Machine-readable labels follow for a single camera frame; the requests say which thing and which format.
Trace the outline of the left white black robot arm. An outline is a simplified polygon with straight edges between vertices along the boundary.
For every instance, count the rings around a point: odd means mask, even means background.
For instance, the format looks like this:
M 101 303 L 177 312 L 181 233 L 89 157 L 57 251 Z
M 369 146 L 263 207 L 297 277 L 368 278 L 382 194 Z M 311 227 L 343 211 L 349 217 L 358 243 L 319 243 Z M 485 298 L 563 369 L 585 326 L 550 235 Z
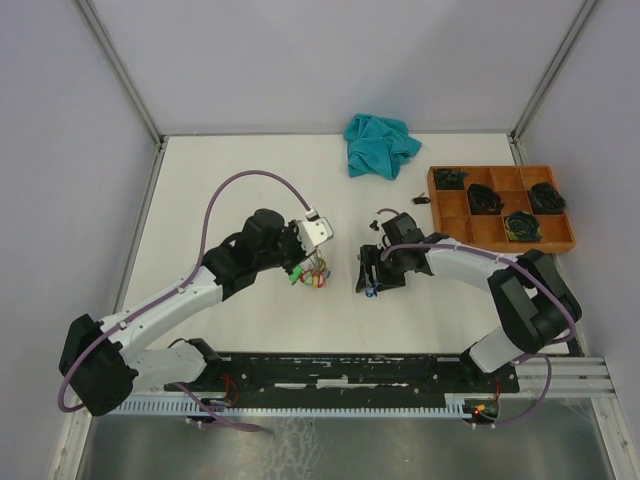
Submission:
M 257 210 L 241 231 L 209 249 L 190 274 L 164 291 L 101 320 L 88 314 L 76 318 L 59 362 L 63 387 L 72 389 L 94 417 L 113 411 L 137 389 L 174 382 L 212 389 L 220 381 L 221 366 L 204 341 L 159 350 L 151 344 L 253 285 L 262 271 L 281 268 L 293 274 L 332 236 L 324 217 L 287 222 L 273 210 Z

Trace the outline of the large metal keyring yellow handle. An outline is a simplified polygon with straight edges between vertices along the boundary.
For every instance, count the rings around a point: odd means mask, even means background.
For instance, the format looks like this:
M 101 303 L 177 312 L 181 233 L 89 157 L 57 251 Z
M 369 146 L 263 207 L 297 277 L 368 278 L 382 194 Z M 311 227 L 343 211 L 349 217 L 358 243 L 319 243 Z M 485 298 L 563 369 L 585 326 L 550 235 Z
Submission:
M 316 250 L 309 258 L 295 266 L 289 274 L 292 285 L 297 283 L 321 289 L 331 276 L 327 260 L 320 250 Z

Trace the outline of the blue key tag key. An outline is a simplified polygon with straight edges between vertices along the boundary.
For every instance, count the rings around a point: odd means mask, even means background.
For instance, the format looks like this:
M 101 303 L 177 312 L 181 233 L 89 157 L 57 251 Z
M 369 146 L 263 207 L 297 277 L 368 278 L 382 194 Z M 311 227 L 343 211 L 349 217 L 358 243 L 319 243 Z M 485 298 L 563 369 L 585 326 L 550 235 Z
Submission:
M 365 291 L 365 296 L 367 298 L 373 298 L 373 297 L 377 297 L 378 296 L 378 288 L 377 285 L 374 284 L 373 286 L 371 286 L 370 288 L 368 288 Z

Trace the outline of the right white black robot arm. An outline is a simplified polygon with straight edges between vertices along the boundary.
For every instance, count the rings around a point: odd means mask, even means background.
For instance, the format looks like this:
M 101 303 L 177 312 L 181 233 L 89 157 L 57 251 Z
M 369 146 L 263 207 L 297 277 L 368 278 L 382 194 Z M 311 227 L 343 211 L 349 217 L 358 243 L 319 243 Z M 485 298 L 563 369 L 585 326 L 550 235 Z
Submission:
M 490 294 L 499 326 L 461 354 L 459 379 L 467 389 L 481 391 L 504 365 L 575 337 L 581 306 L 551 255 L 538 249 L 503 254 L 440 232 L 425 235 L 407 213 L 374 222 L 371 228 L 381 235 L 376 244 L 359 249 L 356 292 L 375 297 L 405 286 L 406 275 L 416 273 L 450 278 Z

